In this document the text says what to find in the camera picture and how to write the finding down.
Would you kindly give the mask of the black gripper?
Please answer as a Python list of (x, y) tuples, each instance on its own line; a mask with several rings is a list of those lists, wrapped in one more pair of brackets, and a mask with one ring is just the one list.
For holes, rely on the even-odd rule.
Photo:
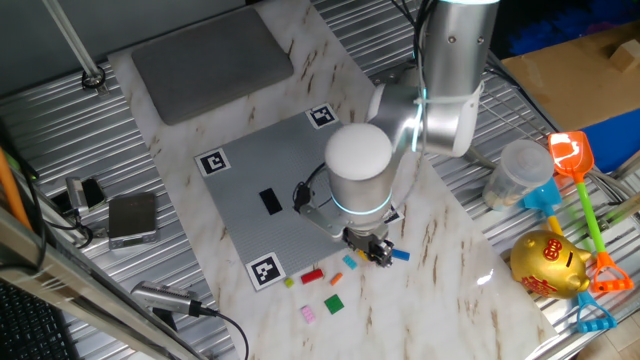
[(393, 263), (394, 244), (387, 240), (388, 227), (380, 225), (371, 231), (345, 228), (343, 240), (352, 248), (362, 250), (362, 257), (376, 266), (386, 268)]

